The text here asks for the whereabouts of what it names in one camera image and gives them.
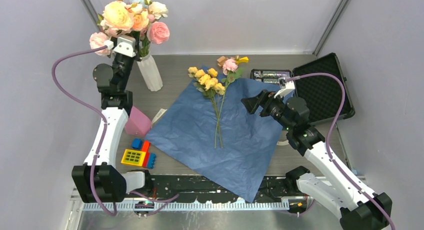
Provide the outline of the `light pink flower stem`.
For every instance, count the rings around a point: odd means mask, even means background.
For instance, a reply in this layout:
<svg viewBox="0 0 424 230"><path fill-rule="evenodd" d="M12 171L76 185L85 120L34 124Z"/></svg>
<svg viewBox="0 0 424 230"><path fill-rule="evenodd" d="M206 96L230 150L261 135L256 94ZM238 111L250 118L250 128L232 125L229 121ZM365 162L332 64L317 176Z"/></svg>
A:
<svg viewBox="0 0 424 230"><path fill-rule="evenodd" d="M114 46L111 38L103 32L93 33L89 38L89 45L91 49L102 48L95 52L99 56L108 56L111 54L111 49Z"/></svg>

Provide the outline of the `dark blue wrapping paper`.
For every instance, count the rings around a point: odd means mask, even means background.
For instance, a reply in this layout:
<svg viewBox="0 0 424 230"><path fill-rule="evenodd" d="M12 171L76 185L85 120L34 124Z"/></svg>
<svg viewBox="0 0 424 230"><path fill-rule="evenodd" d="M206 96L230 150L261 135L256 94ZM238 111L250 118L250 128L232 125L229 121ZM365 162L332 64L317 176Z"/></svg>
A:
<svg viewBox="0 0 424 230"><path fill-rule="evenodd" d="M189 79L187 87L145 139L196 173L253 202L283 127L272 117L249 114L243 98L279 86L249 78L232 83L216 108Z"/></svg>

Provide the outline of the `yellow flower stems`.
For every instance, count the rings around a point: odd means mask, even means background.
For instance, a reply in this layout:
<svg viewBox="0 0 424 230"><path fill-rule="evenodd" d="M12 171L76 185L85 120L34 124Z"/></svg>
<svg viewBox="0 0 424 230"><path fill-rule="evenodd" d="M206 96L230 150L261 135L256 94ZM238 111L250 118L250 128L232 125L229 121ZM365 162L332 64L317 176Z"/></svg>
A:
<svg viewBox="0 0 424 230"><path fill-rule="evenodd" d="M221 148L224 147L221 133L221 105L223 103L226 87L218 80L218 72L214 68L207 70L197 67L188 68L188 76L194 80L194 87L202 93L203 97L208 99L214 109L216 116L216 128L214 146L217 142Z"/></svg>

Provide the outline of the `cream satin ribbon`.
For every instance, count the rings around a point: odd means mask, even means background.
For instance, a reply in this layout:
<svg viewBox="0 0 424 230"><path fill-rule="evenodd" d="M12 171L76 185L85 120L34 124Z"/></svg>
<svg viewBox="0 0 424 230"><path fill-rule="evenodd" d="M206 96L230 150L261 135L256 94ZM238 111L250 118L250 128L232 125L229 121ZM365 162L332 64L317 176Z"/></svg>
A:
<svg viewBox="0 0 424 230"><path fill-rule="evenodd" d="M156 113L156 115L153 117L153 119L152 119L152 121L151 121L151 123L152 123L152 125L154 125L161 117L162 117L162 115L164 115L165 113L167 112L167 109L163 109L163 108L161 108L157 113Z"/></svg>

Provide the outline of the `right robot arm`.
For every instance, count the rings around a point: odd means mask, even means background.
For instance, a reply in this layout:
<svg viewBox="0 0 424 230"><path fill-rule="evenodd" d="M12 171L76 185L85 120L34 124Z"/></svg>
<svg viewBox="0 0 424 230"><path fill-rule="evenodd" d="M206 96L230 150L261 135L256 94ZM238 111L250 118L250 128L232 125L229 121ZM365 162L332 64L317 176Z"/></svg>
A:
<svg viewBox="0 0 424 230"><path fill-rule="evenodd" d="M331 183L327 185L299 166L285 175L288 193L311 196L338 218L344 230L382 230L387 226L395 229L391 198L386 193L377 194L337 157L324 136L310 124L310 111L304 99L290 97L283 102L279 93L263 90L241 102L249 114L262 107L260 116L271 116L284 126L290 146Z"/></svg>

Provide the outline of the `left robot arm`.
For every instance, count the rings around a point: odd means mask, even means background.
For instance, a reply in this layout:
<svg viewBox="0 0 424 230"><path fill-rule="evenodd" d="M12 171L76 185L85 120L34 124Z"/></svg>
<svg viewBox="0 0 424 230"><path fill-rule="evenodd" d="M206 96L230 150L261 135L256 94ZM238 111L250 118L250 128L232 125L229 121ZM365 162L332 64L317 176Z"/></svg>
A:
<svg viewBox="0 0 424 230"><path fill-rule="evenodd" d="M119 141L133 106L133 94L125 88L134 61L139 39L122 35L107 43L114 54L111 65L97 65L92 76L101 94L100 125L91 151L84 163L71 172L76 189L84 203L120 203L135 190L141 197L153 192L153 183L144 171L121 174L116 169Z"/></svg>

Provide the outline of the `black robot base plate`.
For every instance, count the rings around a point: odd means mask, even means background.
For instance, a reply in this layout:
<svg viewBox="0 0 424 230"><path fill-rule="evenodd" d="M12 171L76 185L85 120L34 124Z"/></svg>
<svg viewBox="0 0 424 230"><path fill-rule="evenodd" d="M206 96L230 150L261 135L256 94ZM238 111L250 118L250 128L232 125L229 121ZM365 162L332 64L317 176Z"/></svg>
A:
<svg viewBox="0 0 424 230"><path fill-rule="evenodd" d="M146 185L135 189L135 192L160 200L170 199L178 194L178 203L198 201L205 204L211 201L213 204L223 204L243 199L240 194L235 194L200 175L151 175L147 178ZM313 200L289 185L284 176L264 176L253 196L254 203L279 203L285 197L294 199L294 205L306 204Z"/></svg>

